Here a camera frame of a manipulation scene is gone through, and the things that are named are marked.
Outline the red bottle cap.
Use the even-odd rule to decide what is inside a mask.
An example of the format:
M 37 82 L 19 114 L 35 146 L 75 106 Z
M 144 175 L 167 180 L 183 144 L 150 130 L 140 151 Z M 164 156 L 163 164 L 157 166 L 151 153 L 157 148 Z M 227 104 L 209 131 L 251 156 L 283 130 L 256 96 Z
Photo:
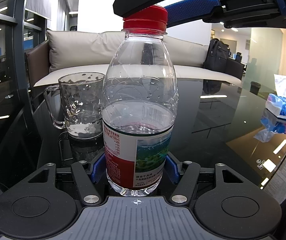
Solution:
M 167 20 L 167 10 L 159 5 L 152 5 L 123 18 L 123 28 L 145 28 L 165 31 Z

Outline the clear plastic water bottle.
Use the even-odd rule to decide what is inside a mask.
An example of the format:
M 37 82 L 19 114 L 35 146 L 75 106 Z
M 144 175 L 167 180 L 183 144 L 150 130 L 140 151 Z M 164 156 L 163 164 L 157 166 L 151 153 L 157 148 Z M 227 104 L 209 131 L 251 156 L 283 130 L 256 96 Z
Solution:
M 163 42 L 166 31 L 123 29 L 122 45 L 154 45 L 156 64 L 109 64 L 101 113 L 107 179 L 125 197 L 143 197 L 161 181 L 174 121 L 178 86 Z

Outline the black backpack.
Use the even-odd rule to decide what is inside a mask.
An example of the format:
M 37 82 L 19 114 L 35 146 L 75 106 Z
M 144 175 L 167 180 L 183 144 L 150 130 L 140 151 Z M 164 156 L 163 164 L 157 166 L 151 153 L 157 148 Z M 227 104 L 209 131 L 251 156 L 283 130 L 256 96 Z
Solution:
M 203 67 L 205 69 L 225 73 L 227 60 L 229 57 L 229 47 L 217 38 L 210 41 Z

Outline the right beige cushion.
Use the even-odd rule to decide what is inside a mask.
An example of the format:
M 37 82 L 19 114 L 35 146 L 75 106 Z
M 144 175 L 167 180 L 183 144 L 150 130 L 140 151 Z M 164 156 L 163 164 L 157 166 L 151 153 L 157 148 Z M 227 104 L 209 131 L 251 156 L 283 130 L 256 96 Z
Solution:
M 180 40 L 165 35 L 163 38 L 174 65 L 202 67 L 208 52 L 208 46 Z

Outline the beige cushion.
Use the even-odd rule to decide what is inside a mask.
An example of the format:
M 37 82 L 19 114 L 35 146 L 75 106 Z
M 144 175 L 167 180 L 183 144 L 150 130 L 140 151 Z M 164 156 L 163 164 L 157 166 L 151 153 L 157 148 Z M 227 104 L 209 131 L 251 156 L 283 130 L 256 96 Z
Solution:
M 208 52 L 208 46 L 180 40 L 165 35 L 163 38 L 174 65 L 202 67 Z
M 50 72 L 54 72 L 70 67 L 110 64 L 125 38 L 125 33 L 48 30 L 47 38 Z

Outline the small black bin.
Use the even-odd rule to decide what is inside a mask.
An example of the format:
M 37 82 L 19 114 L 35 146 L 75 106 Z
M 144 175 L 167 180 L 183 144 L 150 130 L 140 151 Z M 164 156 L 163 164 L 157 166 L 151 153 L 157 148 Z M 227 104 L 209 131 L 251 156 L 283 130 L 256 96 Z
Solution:
M 250 83 L 250 92 L 251 93 L 258 95 L 260 88 L 261 88 L 260 83 L 255 82 L 255 81 L 251 81 L 251 83 Z

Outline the blue white tissue pack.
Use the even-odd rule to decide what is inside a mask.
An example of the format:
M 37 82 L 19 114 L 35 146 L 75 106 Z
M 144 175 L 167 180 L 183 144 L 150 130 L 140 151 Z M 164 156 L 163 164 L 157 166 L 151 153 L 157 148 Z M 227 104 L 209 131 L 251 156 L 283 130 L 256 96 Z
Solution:
M 286 120 L 286 76 L 274 74 L 276 94 L 268 95 L 265 107 L 277 118 Z

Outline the left beige cushion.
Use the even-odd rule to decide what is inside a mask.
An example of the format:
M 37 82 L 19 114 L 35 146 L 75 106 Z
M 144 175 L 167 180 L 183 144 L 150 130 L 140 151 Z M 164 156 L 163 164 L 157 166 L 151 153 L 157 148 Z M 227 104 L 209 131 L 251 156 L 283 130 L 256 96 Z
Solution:
M 125 33 L 48 30 L 47 38 L 50 72 L 54 72 L 70 67 L 110 64 L 125 38 Z

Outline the beige brown sofa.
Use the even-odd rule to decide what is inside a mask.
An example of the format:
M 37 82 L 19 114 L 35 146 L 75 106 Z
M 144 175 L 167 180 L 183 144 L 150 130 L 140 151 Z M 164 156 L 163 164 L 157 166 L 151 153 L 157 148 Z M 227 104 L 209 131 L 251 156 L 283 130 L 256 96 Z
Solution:
M 109 66 L 109 64 L 95 64 L 64 68 L 50 72 L 49 50 L 49 42 L 47 39 L 26 53 L 30 85 L 32 87 L 55 84 L 60 77 L 76 72 L 99 72 L 104 74 Z M 157 55 L 158 51 L 159 50 L 152 44 L 147 44 L 146 46 L 138 42 L 134 45 L 123 46 L 120 44 L 112 60 L 124 66 L 130 64 L 146 64 L 150 66 L 156 64 L 157 61 L 162 58 Z M 209 79 L 225 81 L 237 86 L 241 85 L 241 80 L 229 69 L 226 69 L 225 73 L 220 73 L 203 67 L 174 65 L 174 68 L 178 78 Z

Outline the clear glass mug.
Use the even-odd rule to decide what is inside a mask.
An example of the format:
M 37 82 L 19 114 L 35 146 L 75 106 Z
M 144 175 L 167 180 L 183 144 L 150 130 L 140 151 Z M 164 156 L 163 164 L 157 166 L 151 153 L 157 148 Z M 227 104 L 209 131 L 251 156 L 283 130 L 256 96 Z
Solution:
M 44 99 L 52 124 L 66 129 L 76 139 L 88 140 L 102 134 L 101 92 L 105 75 L 97 72 L 79 72 L 60 77 L 57 85 L 44 90 Z M 53 115 L 50 94 L 59 92 L 63 121 Z

